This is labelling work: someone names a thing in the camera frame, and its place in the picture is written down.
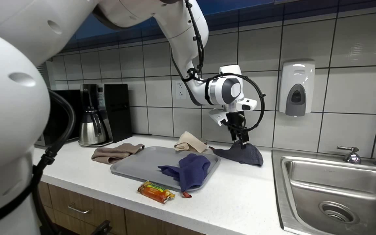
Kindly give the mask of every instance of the blue cloth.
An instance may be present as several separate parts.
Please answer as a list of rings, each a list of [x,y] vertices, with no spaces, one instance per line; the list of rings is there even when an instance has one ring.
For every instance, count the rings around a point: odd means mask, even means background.
[[[172,177],[174,181],[179,182],[181,193],[201,187],[209,168],[210,161],[204,156],[196,155],[188,155],[185,159],[180,160],[179,168],[159,166],[164,176]]]

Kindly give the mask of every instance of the stainless steel kettle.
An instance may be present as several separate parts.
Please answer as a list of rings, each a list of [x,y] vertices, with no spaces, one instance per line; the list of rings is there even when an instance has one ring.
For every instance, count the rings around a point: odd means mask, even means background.
[[[81,147],[97,147],[107,142],[107,132],[103,123],[99,119],[97,110],[86,110],[84,114],[80,146]]]

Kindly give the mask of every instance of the sink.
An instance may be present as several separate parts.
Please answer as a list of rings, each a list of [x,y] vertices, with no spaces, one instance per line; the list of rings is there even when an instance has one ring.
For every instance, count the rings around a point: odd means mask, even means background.
[[[376,166],[273,152],[279,221],[294,234],[376,235]]]

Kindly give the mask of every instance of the soap dispenser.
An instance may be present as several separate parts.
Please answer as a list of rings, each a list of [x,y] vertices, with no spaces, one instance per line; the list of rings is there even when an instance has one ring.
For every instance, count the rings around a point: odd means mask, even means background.
[[[282,69],[279,113],[304,117],[311,113],[316,66],[313,61],[287,62]]]

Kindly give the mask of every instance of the beige cloth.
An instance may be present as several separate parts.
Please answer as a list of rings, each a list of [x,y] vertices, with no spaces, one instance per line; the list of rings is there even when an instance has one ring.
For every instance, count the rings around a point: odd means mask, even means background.
[[[206,146],[189,132],[184,132],[178,144],[174,147],[176,152],[197,152],[202,153]]]
[[[120,147],[116,147],[114,149],[98,148],[98,149],[95,149],[91,160],[95,163],[111,165],[112,163],[124,160],[129,156],[133,156],[133,155],[141,152],[142,149],[145,149],[145,146],[142,146],[142,144],[132,146],[128,143],[125,143]]]

